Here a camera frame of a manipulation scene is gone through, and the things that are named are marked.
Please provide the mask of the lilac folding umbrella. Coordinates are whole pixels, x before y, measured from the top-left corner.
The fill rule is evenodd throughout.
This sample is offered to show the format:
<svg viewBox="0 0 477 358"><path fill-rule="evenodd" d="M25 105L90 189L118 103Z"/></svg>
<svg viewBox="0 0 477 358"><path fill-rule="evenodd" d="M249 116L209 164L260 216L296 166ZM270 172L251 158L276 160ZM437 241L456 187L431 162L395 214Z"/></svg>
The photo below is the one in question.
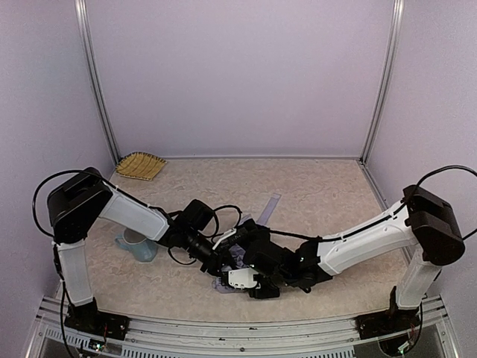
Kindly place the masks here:
<svg viewBox="0 0 477 358"><path fill-rule="evenodd" d="M278 205L279 200L281 199L281 195L278 193L274 193L271 198L269 199L267 205L265 206L264 210L260 214L259 218L256 220L257 224L264 224L266 225L268 223L269 218L271 217L273 211L275 210L276 206ZM229 249L229 252L232 254L232 258L235 260L235 263L238 267L238 269L247 269L248 266L243 263L243 257L245 254L245 250L239 246L239 245L234 245ZM222 272L225 272L225 278L221 277L216 277L212 281L212 288L217 290L221 294L229 294L233 292L238 292L237 289L234 289L233 287L228 286L225 283L225 279L228 278L228 271L230 271L231 268L229 266L225 266L222 268Z"/></svg>

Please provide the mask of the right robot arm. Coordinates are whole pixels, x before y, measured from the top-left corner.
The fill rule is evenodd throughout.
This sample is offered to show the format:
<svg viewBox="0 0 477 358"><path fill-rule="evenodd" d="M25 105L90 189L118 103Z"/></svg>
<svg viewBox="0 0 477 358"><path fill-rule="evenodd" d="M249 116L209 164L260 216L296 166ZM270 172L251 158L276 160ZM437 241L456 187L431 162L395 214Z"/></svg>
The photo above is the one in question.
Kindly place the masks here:
<svg viewBox="0 0 477 358"><path fill-rule="evenodd" d="M381 215L343 233L304 242L290 251L271 241L271 230L254 233L244 263L264 277L279 278L304 292L365 260L408 246L414 255L390 293L390 306L359 315L361 339L407 330L421 323L417 311L424 294L444 266L459 260L465 245L452 206L417 185Z"/></svg>

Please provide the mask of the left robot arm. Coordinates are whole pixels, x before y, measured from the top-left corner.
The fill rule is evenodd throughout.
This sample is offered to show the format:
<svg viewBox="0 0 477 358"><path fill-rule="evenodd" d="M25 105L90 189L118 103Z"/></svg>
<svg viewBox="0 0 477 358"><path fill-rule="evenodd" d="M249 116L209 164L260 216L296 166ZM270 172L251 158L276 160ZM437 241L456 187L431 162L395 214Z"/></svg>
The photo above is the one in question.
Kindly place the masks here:
<svg viewBox="0 0 477 358"><path fill-rule="evenodd" d="M202 201L194 199L184 210L167 213L113 186L93 167L68 170L67 174L70 179L46 199L54 264L63 284L62 299L69 303L63 322L66 327L124 339L129 325L127 316L100 311L92 293L85 241L98 220L112 222L146 243L182 248L201 262L202 272L212 276L220 277L223 265L235 266L228 249L203 235L209 222L218 217Z"/></svg>

